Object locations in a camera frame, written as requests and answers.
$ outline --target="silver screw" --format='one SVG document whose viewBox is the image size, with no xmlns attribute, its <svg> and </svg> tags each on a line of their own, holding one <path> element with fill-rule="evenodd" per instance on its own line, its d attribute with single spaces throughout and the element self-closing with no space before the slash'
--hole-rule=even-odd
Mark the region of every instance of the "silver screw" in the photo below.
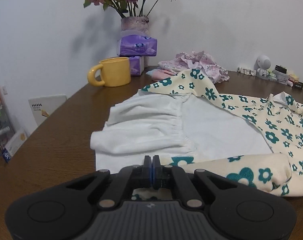
<svg viewBox="0 0 303 240">
<path fill-rule="evenodd" d="M 103 199 L 99 202 L 99 205 L 104 208 L 113 207 L 115 202 L 111 199 Z"/>
<path fill-rule="evenodd" d="M 190 199 L 187 201 L 189 207 L 200 207 L 203 203 L 199 199 Z"/>
</svg>

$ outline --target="cream fabric with green flowers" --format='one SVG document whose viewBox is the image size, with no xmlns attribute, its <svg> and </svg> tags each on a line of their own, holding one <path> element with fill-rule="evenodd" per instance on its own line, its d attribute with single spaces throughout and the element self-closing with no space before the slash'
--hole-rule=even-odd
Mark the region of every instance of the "cream fabric with green flowers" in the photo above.
<svg viewBox="0 0 303 240">
<path fill-rule="evenodd" d="M 193 93 L 219 108 L 247 120 L 258 129 L 275 154 L 235 156 L 183 166 L 192 172 L 204 168 L 229 179 L 281 196 L 303 195 L 303 104 L 285 92 L 268 98 L 219 94 L 200 69 L 189 69 L 145 86 L 161 94 Z M 280 173 L 283 180 L 273 179 Z"/>
</svg>

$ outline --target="table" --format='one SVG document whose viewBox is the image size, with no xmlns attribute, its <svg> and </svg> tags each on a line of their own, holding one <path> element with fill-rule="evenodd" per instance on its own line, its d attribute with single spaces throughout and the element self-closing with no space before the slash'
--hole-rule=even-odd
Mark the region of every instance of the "table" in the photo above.
<svg viewBox="0 0 303 240">
<path fill-rule="evenodd" d="M 220 93 L 266 98 L 285 91 L 303 103 L 302 90 L 237 72 L 229 76 L 229 81 L 216 84 Z M 15 199 L 95 171 L 91 133 L 102 130 L 111 106 L 151 83 L 143 74 L 116 88 L 86 85 L 36 129 L 0 176 L 0 240 L 11 239 L 4 214 Z M 303 197 L 287 199 L 297 212 L 290 240 L 303 240 Z"/>
</svg>

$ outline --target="white figurine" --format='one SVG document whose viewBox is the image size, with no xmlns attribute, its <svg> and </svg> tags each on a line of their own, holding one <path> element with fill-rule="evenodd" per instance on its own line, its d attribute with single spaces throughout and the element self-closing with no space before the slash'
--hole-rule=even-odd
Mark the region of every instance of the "white figurine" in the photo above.
<svg viewBox="0 0 303 240">
<path fill-rule="evenodd" d="M 257 75 L 266 77 L 267 69 L 269 69 L 271 66 L 270 58 L 268 58 L 266 55 L 261 55 L 258 57 L 257 63 L 259 66 L 257 69 Z"/>
</svg>

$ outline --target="vase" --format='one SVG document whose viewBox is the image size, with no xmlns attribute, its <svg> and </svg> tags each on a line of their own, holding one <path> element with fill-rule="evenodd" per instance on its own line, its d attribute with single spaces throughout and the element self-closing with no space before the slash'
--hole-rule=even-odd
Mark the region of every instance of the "vase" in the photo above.
<svg viewBox="0 0 303 240">
<path fill-rule="evenodd" d="M 149 19 L 145 16 L 130 16 L 121 19 L 121 36 L 128 35 L 149 36 Z M 148 58 L 144 56 L 144 68 L 148 67 Z"/>
</svg>

